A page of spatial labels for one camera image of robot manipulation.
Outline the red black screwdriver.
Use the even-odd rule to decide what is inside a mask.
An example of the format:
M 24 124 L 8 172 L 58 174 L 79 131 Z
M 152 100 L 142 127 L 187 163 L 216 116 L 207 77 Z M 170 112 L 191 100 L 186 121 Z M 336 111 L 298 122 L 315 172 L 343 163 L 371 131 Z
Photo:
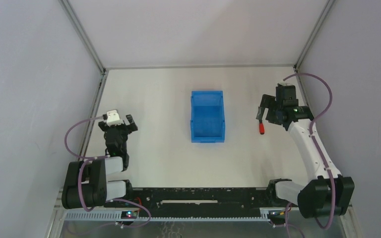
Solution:
M 261 134 L 261 135 L 264 135 L 265 134 L 265 129 L 264 129 L 264 125 L 263 125 L 263 122 L 262 122 L 262 120 L 259 120 L 259 133 Z

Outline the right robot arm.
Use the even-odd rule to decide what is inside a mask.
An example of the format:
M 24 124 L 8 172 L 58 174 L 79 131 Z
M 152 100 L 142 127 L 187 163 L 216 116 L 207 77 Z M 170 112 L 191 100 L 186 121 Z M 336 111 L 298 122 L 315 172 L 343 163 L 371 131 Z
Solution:
M 295 142 L 307 171 L 308 183 L 272 179 L 267 189 L 273 201 L 287 201 L 299 207 L 304 218 L 345 215 L 354 192 L 351 177 L 344 177 L 321 142 L 314 116 L 308 106 L 299 105 L 296 87 L 279 83 L 274 96 L 264 94 L 256 119 L 281 125 Z

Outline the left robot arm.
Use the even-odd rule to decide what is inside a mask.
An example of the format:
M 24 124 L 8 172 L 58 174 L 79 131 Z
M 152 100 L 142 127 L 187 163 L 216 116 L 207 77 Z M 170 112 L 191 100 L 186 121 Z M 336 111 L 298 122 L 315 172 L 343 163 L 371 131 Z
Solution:
M 97 117 L 104 133 L 105 154 L 83 156 L 81 161 L 69 163 L 61 198 L 65 209 L 83 208 L 89 212 L 93 207 L 105 205 L 106 201 L 130 197 L 132 185 L 128 179 L 107 179 L 111 174 L 126 171 L 129 166 L 127 140 L 138 127 L 132 115 L 127 115 L 126 119 L 128 124 L 116 110 Z

